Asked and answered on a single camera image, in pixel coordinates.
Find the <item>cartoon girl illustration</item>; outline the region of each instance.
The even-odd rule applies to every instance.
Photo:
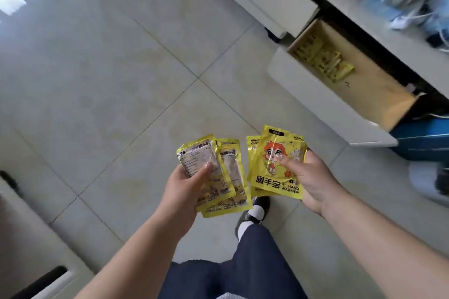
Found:
[[[264,157],[268,160],[267,171],[274,175],[276,173],[276,164],[278,161],[278,157],[280,155],[287,156],[285,151],[285,143],[276,143],[267,141],[267,145],[265,146],[265,155]],[[290,177],[292,174],[290,171],[285,172],[285,177]]]

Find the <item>black shoe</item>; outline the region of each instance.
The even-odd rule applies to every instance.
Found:
[[[264,210],[264,217],[261,220],[256,219],[252,215],[248,214],[248,211],[244,211],[242,213],[242,216],[240,217],[239,221],[237,222],[237,226],[235,226],[235,236],[237,239],[239,239],[239,235],[237,232],[239,231],[240,224],[244,221],[251,221],[255,224],[261,224],[263,220],[265,220],[265,217],[267,217],[268,211],[270,210],[271,200],[269,196],[258,196],[253,201],[253,206],[258,205],[261,206]]]

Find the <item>foot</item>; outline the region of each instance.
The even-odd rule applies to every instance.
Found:
[[[238,240],[240,240],[240,237],[243,235],[246,228],[251,224],[262,223],[270,210],[270,204],[271,201],[269,196],[258,196],[255,198],[253,201],[254,208],[244,211],[237,222],[237,226],[235,227],[235,236]]]

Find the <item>tile floor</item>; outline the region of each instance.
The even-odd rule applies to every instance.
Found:
[[[271,80],[277,46],[232,0],[25,2],[0,14],[0,169],[94,271],[153,213],[178,146],[264,124],[303,134],[351,192],[449,253],[449,211],[406,161],[347,146]],[[229,259],[238,217],[198,217],[175,261]],[[275,197],[265,224],[310,298],[381,297],[298,201]]]

